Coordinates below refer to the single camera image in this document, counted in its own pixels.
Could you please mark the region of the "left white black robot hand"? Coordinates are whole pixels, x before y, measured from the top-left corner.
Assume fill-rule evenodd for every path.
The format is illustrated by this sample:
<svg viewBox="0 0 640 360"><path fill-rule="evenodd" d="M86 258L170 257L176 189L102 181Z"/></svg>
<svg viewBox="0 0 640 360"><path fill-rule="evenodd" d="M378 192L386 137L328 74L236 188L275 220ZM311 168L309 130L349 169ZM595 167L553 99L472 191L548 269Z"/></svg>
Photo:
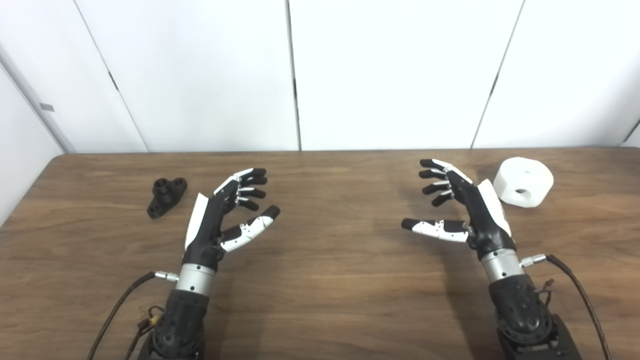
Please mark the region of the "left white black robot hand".
<svg viewBox="0 0 640 360"><path fill-rule="evenodd" d="M245 223L222 230L224 217L237 207L259 210L252 199L265 198L266 193L256 185L268 182L266 173L264 168L242 170L222 182L211 196L198 194L187 227L177 291L209 296L224 255L249 244L274 223L281 209L271 205Z"/></svg>

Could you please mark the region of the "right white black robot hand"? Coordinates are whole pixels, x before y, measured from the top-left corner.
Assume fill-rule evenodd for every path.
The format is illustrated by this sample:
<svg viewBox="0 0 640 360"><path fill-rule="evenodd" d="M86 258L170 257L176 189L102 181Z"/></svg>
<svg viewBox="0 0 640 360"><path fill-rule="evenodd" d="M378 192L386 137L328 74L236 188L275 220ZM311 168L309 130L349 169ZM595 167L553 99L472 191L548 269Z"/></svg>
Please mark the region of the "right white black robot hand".
<svg viewBox="0 0 640 360"><path fill-rule="evenodd" d="M422 190L425 195L437 194L432 206L454 199L464 205L469 220L405 218L401 227L432 239L467 243L476 252L490 283L525 276L510 224L492 183L485 179L476 184L453 164L438 159L421 159L420 165L420 178L437 180Z"/></svg>

